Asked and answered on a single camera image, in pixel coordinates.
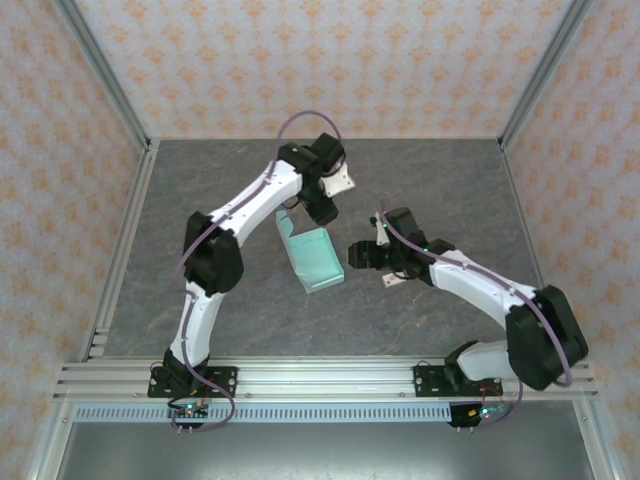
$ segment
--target orange floral pattern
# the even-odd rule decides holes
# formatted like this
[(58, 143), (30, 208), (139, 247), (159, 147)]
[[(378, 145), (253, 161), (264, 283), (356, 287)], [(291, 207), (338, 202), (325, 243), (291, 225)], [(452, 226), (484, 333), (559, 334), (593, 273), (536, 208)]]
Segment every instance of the orange floral pattern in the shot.
[(80, 2), (147, 134), (191, 138), (272, 137), (291, 105), (350, 137), (497, 137), (570, 3)]
[(4, 0), (0, 46), (0, 478), (21, 479), (92, 320), (139, 152), (53, 2)]
[(596, 5), (508, 153), (542, 268), (574, 306), (631, 473), (640, 471), (640, 13), (622, 0)]

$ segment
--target purple cable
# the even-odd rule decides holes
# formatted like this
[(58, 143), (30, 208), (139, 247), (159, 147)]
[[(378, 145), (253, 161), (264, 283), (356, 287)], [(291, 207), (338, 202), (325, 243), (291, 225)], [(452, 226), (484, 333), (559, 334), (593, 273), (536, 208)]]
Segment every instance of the purple cable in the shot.
[(467, 268), (471, 271), (479, 273), (480, 275), (488, 278), (492, 282), (500, 285), (507, 292), (511, 293), (512, 295), (515, 295), (520, 300), (522, 300), (531, 309), (533, 314), (538, 318), (538, 320), (544, 327), (545, 331), (547, 332), (547, 335), (551, 339), (551, 343), (553, 343), (553, 346), (556, 349), (556, 353), (558, 354), (558, 357), (560, 358), (560, 363), (562, 364), (562, 369), (564, 370), (566, 381), (557, 382), (557, 385), (560, 385), (562, 387), (568, 387), (569, 385), (571, 385), (571, 383), (573, 383), (573, 375), (571, 374), (571, 367), (569, 366), (569, 360), (567, 360), (567, 356), (564, 353), (564, 350), (562, 349), (562, 345), (560, 345), (560, 340), (558, 340), (558, 336), (553, 331), (553, 328), (551, 327), (549, 320), (546, 319), (546, 317), (542, 314), (542, 312), (540, 311), (540, 309), (535, 303), (533, 303), (522, 292), (513, 288), (511, 285), (509, 285), (507, 282), (502, 280), (500, 277), (498, 277), (497, 275), (495, 275), (494, 273), (488, 270), (485, 270), (484, 268), (479, 268), (479, 267), (476, 267), (475, 265), (464, 265), (463, 262), (460, 262), (458, 260), (453, 260), (451, 258), (443, 257), (442, 255), (437, 255), (432, 252), (425, 252), (424, 249), (411, 243), (409, 240), (407, 240), (402, 235), (400, 235), (398, 231), (395, 228), (393, 228), (393, 225), (391, 225), (387, 221), (387, 217), (385, 216), (384, 211), (385, 211), (384, 203), (381, 200), (380, 205), (378, 207), (378, 215), (380, 216), (380, 220), (382, 220), (387, 225), (387, 230), (389, 230), (394, 237), (396, 237), (400, 242), (402, 242), (404, 245), (406, 245), (410, 249), (422, 255), (425, 255), (427, 257), (433, 258), (435, 260), (440, 260), (441, 262), (448, 263), (450, 265), (455, 265), (456, 267)]
[[(302, 117), (304, 115), (314, 115), (316, 117), (320, 117), (323, 120), (325, 120), (329, 125), (331, 125), (331, 128), (333, 128), (333, 131), (335, 132), (336, 137), (338, 138), (338, 142), (342, 143), (342, 136), (340, 135), (340, 131), (338, 130), (338, 127), (333, 122), (333, 120), (331, 120), (329, 117), (327, 117), (324, 113), (318, 112), (316, 110), (302, 110), (302, 111), (300, 111), (298, 113), (295, 113), (291, 117), (289, 117), (289, 119), (286, 122), (284, 122), (282, 124), (282, 126), (280, 127), (280, 130), (278, 131), (278, 135), (276, 136), (276, 143), (278, 144), (278, 146), (277, 146), (278, 150), (280, 148), (280, 141), (282, 140), (282, 136), (284, 135), (284, 132), (287, 129), (287, 127), (294, 120), (296, 120), (297, 118)], [(239, 209), (241, 209), (246, 204), (248, 204), (251, 200), (256, 198), (260, 194), (260, 192), (262, 192), (262, 190), (264, 190), (264, 188), (269, 184), (269, 179), (273, 175), (273, 171), (276, 168), (276, 162), (278, 161), (278, 150), (276, 150), (275, 158), (271, 162), (269, 162), (269, 168), (267, 170), (267, 175), (262, 180), (262, 183), (260, 183), (258, 188), (256, 188), (246, 198), (244, 198), (242, 201), (240, 201), (235, 207), (233, 207), (231, 210), (229, 210), (229, 212), (225, 213), (218, 220), (212, 222), (211, 226), (209, 228), (207, 228), (204, 232), (202, 232), (202, 234), (198, 238), (196, 238), (196, 240), (189, 246), (189, 248), (187, 248), (187, 250), (184, 252), (182, 257), (180, 258), (180, 261), (178, 262), (178, 265), (177, 265), (176, 269), (173, 272), (173, 275), (171, 277), (171, 279), (172, 279), (171, 283), (172, 284), (177, 282), (177, 279), (178, 279), (178, 277), (180, 275), (180, 271), (184, 267), (184, 265), (187, 262), (187, 260), (189, 259), (189, 257), (193, 254), (195, 249), (198, 248), (198, 246), (202, 242), (204, 242), (206, 240), (206, 238), (216, 228), (218, 228), (222, 224), (222, 222), (224, 222), (227, 218), (229, 218), (231, 215), (233, 215)], [(186, 293), (191, 298), (190, 303), (189, 303), (189, 308), (187, 310), (184, 322), (182, 324), (182, 330), (180, 332), (182, 358), (184, 359), (184, 364), (187, 367), (187, 370), (189, 371), (189, 373), (196, 380), (200, 381), (201, 383), (203, 383), (204, 385), (207, 385), (208, 387), (210, 387), (212, 389), (218, 390), (222, 395), (224, 395), (229, 400), (229, 403), (231, 403), (231, 412), (229, 412), (229, 415), (227, 415), (224, 419), (220, 420), (217, 423), (213, 423), (213, 424), (210, 424), (210, 425), (202, 426), (202, 427), (200, 427), (200, 428), (198, 428), (196, 430), (190, 430), (192, 433), (194, 433), (194, 432), (202, 433), (202, 432), (207, 432), (209, 430), (213, 430), (215, 428), (221, 427), (222, 425), (228, 423), (229, 420), (231, 420), (233, 418), (233, 416), (235, 415), (235, 413), (236, 413), (236, 403), (233, 400), (233, 397), (229, 394), (229, 392), (224, 390), (219, 385), (216, 385), (215, 383), (207, 380), (202, 375), (200, 375), (198, 372), (196, 372), (196, 370), (193, 368), (193, 365), (191, 365), (191, 362), (189, 361), (189, 357), (187, 356), (187, 345), (186, 345), (187, 328), (188, 328), (188, 325), (189, 325), (189, 320), (191, 319), (191, 313), (193, 312), (193, 306), (194, 306), (194, 304), (196, 302), (196, 296), (195, 296), (195, 294), (193, 292), (189, 292), (188, 290), (181, 290), (181, 292), (182, 293)], [(182, 408), (180, 410), (176, 410), (173, 413), (172, 417), (171, 417), (171, 426), (173, 428), (175, 428), (176, 430), (178, 430), (178, 431), (180, 431), (181, 428), (180, 428), (180, 426), (178, 425), (178, 423), (176, 421), (176, 417), (178, 416), (178, 414), (180, 414), (181, 412), (183, 412), (185, 410), (186, 410), (185, 408)]]

